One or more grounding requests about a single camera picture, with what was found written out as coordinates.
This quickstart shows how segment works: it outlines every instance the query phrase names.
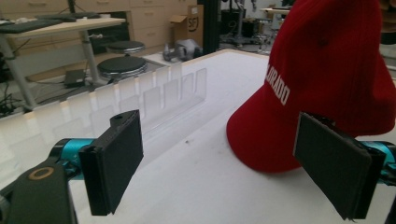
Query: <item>white table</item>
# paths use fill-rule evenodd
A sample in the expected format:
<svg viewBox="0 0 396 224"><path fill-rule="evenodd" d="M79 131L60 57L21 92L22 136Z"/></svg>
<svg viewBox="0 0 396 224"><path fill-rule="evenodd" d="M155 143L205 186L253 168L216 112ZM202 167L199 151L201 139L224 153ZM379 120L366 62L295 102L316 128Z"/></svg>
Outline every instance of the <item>white table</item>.
<svg viewBox="0 0 396 224"><path fill-rule="evenodd" d="M22 92L26 102L25 107L32 109L37 106L25 80L25 77L29 75L87 59L92 74L92 81L96 82L98 79L98 71L87 30L117 25L124 21L124 19L114 18L78 20L77 22L64 22L16 35L0 34L0 47L5 56L7 66ZM66 32L80 32L82 44L69 48L46 50L36 54L16 57L7 42L7 38L29 39L46 35L61 35Z"/></svg>
<svg viewBox="0 0 396 224"><path fill-rule="evenodd" d="M183 74L207 68L206 100L147 138L145 158L114 216L91 217L87 208L79 210L80 222L345 223L304 169L260 174L228 146L226 122L263 83L267 63L266 56L236 50L183 63ZM377 138L394 142L395 135ZM368 217L358 223L384 223L395 193L378 185Z"/></svg>

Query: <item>black stool seat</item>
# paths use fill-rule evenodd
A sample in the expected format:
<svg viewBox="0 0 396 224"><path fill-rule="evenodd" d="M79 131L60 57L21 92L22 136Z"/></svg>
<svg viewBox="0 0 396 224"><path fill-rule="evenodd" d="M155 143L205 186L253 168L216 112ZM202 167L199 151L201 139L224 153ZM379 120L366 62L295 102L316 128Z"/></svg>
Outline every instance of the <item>black stool seat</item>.
<svg viewBox="0 0 396 224"><path fill-rule="evenodd" d="M145 45L138 41L118 41L107 45L107 52L128 54L145 49Z"/></svg>
<svg viewBox="0 0 396 224"><path fill-rule="evenodd" d="M98 64L100 75L110 79L137 77L147 68L146 60L133 56L117 57L102 61Z"/></svg>

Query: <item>table surface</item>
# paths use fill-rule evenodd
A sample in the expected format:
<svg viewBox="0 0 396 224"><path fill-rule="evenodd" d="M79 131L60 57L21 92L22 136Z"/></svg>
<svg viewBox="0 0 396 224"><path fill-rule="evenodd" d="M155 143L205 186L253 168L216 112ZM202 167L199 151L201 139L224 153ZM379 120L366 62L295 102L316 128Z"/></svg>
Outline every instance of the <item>table surface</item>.
<svg viewBox="0 0 396 224"><path fill-rule="evenodd" d="M279 9L279 8L271 8L271 7L265 7L265 8L260 8L260 11L266 11L270 13L276 13L276 14L282 14L282 15L288 15L290 12L290 9Z"/></svg>
<svg viewBox="0 0 396 224"><path fill-rule="evenodd" d="M43 35L57 35L64 32L84 31L89 29L117 25L124 21L125 19L117 19L117 18L77 20L76 22L63 22L60 24L44 27L29 32L24 32L21 34L7 34L6 37L23 39L23 38L32 38Z"/></svg>
<svg viewBox="0 0 396 224"><path fill-rule="evenodd" d="M80 207L85 189L72 185L80 223L344 223L304 169L257 173L228 146L226 122L262 85L267 63L229 49L183 63L183 74L207 69L205 101L145 136L145 158L115 215L91 217ZM378 185L358 223L384 223L395 193Z"/></svg>

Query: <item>drawer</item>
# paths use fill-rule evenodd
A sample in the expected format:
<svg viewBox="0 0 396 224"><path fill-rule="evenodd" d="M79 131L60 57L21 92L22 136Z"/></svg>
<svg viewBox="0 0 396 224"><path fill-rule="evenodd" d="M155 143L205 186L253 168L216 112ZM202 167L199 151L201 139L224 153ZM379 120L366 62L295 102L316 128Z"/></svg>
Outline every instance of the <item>drawer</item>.
<svg viewBox="0 0 396 224"><path fill-rule="evenodd" d="M169 15L187 15L188 6L197 5L196 0L169 0L168 12Z"/></svg>
<svg viewBox="0 0 396 224"><path fill-rule="evenodd" d="M16 12L52 12L58 13L67 8L67 1L59 0L2 0L0 8L3 13Z"/></svg>
<svg viewBox="0 0 396 224"><path fill-rule="evenodd" d="M94 12L126 11L130 8L127 0L84 0L77 4L86 11Z"/></svg>
<svg viewBox="0 0 396 224"><path fill-rule="evenodd" d="M131 13L134 29L163 26L168 23L164 7L133 7Z"/></svg>
<svg viewBox="0 0 396 224"><path fill-rule="evenodd" d="M130 0L131 7L160 7L165 5L164 0Z"/></svg>
<svg viewBox="0 0 396 224"><path fill-rule="evenodd" d="M146 45L146 48L164 46L169 43L169 28L167 26L144 28L134 30L134 40Z"/></svg>

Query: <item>red cap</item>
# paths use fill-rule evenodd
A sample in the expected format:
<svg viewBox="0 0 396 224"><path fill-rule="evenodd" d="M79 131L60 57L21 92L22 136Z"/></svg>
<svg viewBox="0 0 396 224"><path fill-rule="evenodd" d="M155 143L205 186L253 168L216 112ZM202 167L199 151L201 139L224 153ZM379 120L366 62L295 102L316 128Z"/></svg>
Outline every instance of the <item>red cap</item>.
<svg viewBox="0 0 396 224"><path fill-rule="evenodd" d="M392 130L396 91L378 50L381 24L375 0L297 0L263 86L227 123L238 159L267 173L300 167L292 155L300 111L352 136Z"/></svg>

